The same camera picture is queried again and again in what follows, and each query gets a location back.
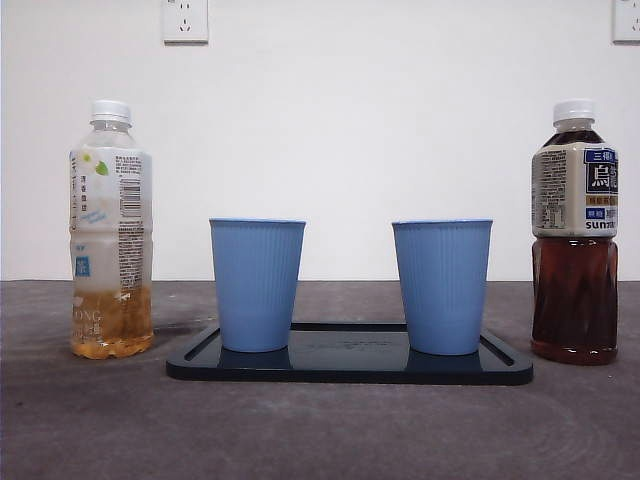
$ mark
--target cup rim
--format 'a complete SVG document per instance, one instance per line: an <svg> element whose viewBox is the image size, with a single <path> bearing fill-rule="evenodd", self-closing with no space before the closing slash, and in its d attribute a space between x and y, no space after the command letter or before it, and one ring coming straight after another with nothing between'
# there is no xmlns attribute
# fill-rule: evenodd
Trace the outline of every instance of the cup rim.
<svg viewBox="0 0 640 480"><path fill-rule="evenodd" d="M391 225L403 226L403 225L453 225L456 223L468 224L468 223L493 223L492 218L456 218L456 219L434 219L434 220L399 220L391 222Z"/></svg>
<svg viewBox="0 0 640 480"><path fill-rule="evenodd" d="M296 225L305 225L307 222L304 220L290 220L280 218L210 217L209 223L289 223Z"/></svg>

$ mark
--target blue cup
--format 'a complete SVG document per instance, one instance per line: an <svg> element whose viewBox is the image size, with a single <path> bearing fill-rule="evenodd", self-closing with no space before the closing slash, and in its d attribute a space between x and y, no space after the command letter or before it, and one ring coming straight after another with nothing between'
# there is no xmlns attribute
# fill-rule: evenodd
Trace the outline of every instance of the blue cup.
<svg viewBox="0 0 640 480"><path fill-rule="evenodd" d="M394 222L409 344L435 355L478 350L492 220Z"/></svg>
<svg viewBox="0 0 640 480"><path fill-rule="evenodd" d="M305 222L212 218L222 345L269 352L288 344Z"/></svg>

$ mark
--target tray rim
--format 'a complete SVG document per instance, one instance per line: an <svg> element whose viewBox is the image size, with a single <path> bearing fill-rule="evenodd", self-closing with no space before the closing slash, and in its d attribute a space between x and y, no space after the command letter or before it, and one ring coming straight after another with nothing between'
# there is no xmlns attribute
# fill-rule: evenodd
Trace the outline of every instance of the tray rim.
<svg viewBox="0 0 640 480"><path fill-rule="evenodd" d="M292 322L291 330L297 331L345 331L345 332L406 332L406 323L400 322ZM388 370L283 370L224 368L189 364L186 356L205 340L213 341L220 334L220 327L211 325L195 334L166 360L166 374L177 380L199 381L254 381L254 382L302 382L302 383L374 383L419 385L525 385L533 380L531 357L516 350L486 328L480 341L494 355L506 357L513 363L507 370L482 373L440 374L435 372L406 372Z"/></svg>

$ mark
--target black tray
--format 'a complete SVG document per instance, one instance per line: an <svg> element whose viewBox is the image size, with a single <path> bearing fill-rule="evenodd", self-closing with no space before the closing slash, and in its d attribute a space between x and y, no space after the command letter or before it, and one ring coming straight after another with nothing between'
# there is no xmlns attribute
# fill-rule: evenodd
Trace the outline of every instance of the black tray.
<svg viewBox="0 0 640 480"><path fill-rule="evenodd" d="M293 323L289 346L275 352L222 348L209 327L167 360L182 380L522 385L531 360L484 331L478 352L441 356L409 348L404 323Z"/></svg>

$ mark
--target bottle label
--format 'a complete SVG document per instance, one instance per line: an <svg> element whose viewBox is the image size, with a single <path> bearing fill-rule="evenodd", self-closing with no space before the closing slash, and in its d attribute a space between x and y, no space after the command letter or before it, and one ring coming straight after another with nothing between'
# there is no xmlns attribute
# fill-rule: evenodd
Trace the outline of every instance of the bottle label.
<svg viewBox="0 0 640 480"><path fill-rule="evenodd" d="M536 236L613 237L618 156L606 144L551 145L533 157L531 220Z"/></svg>
<svg viewBox="0 0 640 480"><path fill-rule="evenodd" d="M73 150L69 158L74 339L148 334L151 159L108 147Z"/></svg>

